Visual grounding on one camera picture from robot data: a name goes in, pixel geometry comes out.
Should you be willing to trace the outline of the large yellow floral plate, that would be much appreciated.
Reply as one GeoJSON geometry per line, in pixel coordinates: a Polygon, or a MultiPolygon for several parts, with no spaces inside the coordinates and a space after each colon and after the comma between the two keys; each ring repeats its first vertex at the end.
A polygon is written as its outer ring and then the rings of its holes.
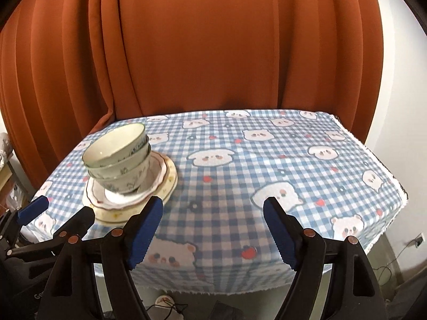
{"type": "Polygon", "coordinates": [[[89,205],[89,206],[85,205],[87,207],[90,207],[94,211],[97,223],[104,226],[110,226],[110,227],[112,227],[115,224],[123,225],[125,222],[127,222],[127,220],[129,220],[130,217],[132,217],[133,215],[139,214],[152,196],[160,198],[163,201],[163,203],[168,202],[170,196],[172,195],[173,191],[177,186],[178,172],[172,159],[166,156],[165,154],[162,154],[162,155],[166,160],[167,173],[160,187],[158,187],[157,190],[155,190],[154,194],[149,195],[141,203],[137,205],[133,205],[131,207],[125,207],[123,210],[105,210],[105,209],[95,207],[93,205],[89,205]]]}

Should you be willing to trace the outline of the orange curtain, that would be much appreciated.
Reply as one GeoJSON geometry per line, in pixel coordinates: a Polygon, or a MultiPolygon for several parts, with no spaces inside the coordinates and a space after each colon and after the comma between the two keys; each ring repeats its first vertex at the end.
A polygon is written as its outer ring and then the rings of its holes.
{"type": "Polygon", "coordinates": [[[365,141],[378,0],[1,0],[1,115],[38,188],[88,134],[127,118],[292,108],[365,141]]]}

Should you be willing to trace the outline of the blue checkered bear tablecloth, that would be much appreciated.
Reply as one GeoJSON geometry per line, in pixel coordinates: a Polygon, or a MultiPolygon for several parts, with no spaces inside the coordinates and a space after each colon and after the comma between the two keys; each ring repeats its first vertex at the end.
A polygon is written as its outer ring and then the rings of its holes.
{"type": "Polygon", "coordinates": [[[407,204],[381,161],[339,120],[295,110],[198,111],[140,118],[177,169],[135,284],[188,293],[281,287],[294,273],[263,218],[274,197],[325,238],[369,251],[407,204]]]}

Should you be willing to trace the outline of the floral ceramic bowl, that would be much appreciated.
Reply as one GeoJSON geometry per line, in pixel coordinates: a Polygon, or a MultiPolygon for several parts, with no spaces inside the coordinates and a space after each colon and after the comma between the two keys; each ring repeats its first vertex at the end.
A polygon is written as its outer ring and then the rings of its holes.
{"type": "Polygon", "coordinates": [[[128,123],[112,129],[91,143],[83,153],[82,161],[89,168],[111,165],[139,151],[145,142],[145,125],[128,123]]]}
{"type": "Polygon", "coordinates": [[[123,160],[97,168],[86,166],[86,169],[93,178],[116,178],[117,176],[125,174],[142,163],[142,161],[145,160],[149,154],[149,148],[149,137],[146,136],[142,146],[132,155],[124,158],[123,160]]]}
{"type": "Polygon", "coordinates": [[[97,183],[108,191],[117,194],[127,194],[137,189],[145,180],[148,169],[150,168],[151,153],[140,164],[135,166],[132,170],[128,170],[122,175],[113,178],[96,178],[91,176],[97,183]]]}

